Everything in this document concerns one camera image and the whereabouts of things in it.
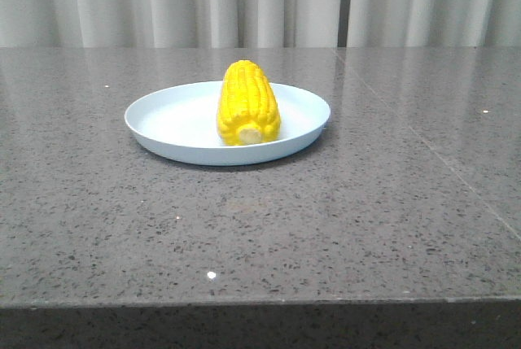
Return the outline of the yellow corn cob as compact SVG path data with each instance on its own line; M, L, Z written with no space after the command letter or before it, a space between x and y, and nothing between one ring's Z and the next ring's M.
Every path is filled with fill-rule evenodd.
M228 146L277 140L278 102L264 71L250 60L232 63L225 72L217 108L217 132Z

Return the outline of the light blue round plate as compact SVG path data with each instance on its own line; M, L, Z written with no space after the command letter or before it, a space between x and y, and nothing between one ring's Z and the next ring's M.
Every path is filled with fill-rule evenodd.
M125 123L140 145L178 162L235 166L269 162L311 145L331 115L318 95L291 85L271 85L282 124L274 142L227 146L217 133L221 82L178 85L145 95L125 111Z

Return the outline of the white pleated curtain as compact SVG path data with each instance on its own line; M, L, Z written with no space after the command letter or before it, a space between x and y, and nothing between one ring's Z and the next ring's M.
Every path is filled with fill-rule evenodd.
M517 46L520 0L1 0L15 46Z

